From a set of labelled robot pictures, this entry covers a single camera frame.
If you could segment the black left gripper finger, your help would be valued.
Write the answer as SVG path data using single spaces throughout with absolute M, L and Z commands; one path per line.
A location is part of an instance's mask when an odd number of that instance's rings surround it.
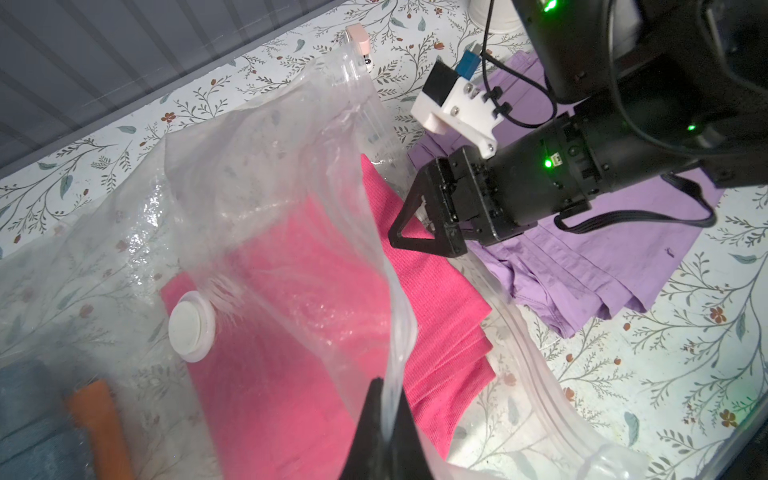
M 339 476 L 348 479 L 432 480 L 418 430 L 405 392 L 400 394 L 392 436 L 382 433 L 380 377 L 370 382 L 347 460 Z

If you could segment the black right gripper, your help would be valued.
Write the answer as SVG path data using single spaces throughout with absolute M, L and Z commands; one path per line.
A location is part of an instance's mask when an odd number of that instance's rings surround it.
M 421 167 L 388 232 L 390 245 L 445 258 L 465 239 L 499 243 L 538 221 L 589 209 L 603 193 L 577 115 L 564 113 L 490 159 L 474 145 Z

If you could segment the pink trousers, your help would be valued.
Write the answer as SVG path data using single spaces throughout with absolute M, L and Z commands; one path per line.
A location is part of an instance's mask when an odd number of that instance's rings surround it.
M 189 366 L 227 479 L 335 479 L 396 321 L 380 264 L 357 253 L 317 201 L 293 208 L 226 258 L 245 304 L 216 314 L 208 355 Z M 404 388 L 416 425 L 446 456 L 457 424 L 494 379 L 490 308 L 447 260 L 380 251 L 418 324 Z

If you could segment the purple trousers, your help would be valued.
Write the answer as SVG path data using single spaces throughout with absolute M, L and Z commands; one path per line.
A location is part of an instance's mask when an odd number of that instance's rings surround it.
M 551 113 L 550 103 L 532 86 L 504 72 L 489 80 L 492 87 L 501 86 L 514 116 L 541 121 Z M 408 156 L 418 168 L 464 145 L 471 143 L 454 130 L 426 132 Z M 634 209 L 681 219 L 708 216 L 695 200 L 658 177 L 590 203 L 590 211 L 568 223 Z M 518 304 L 530 307 L 563 338 L 573 337 L 592 317 L 611 319 L 624 307 L 640 313 L 650 309 L 701 232 L 679 224 L 637 222 L 579 235 L 560 231 L 552 218 L 501 244 L 468 242 L 468 248 Z

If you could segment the clear plastic vacuum bag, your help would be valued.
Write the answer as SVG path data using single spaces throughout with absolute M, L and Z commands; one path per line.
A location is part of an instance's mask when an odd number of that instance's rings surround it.
M 339 48 L 4 259 L 2 477 L 474 478 L 490 309 L 390 246 L 385 131 Z

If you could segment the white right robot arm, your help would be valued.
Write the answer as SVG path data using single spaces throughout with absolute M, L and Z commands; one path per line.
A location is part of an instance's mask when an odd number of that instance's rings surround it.
M 422 166 L 388 238 L 447 258 L 544 218 L 571 234 L 668 216 L 619 210 L 572 224 L 592 201 L 660 177 L 698 203 L 702 170 L 719 189 L 767 181 L 767 5 L 763 1 L 518 1 L 545 79 L 543 121 L 500 147 L 512 106 L 437 62 L 412 109 L 428 131 L 467 145 Z

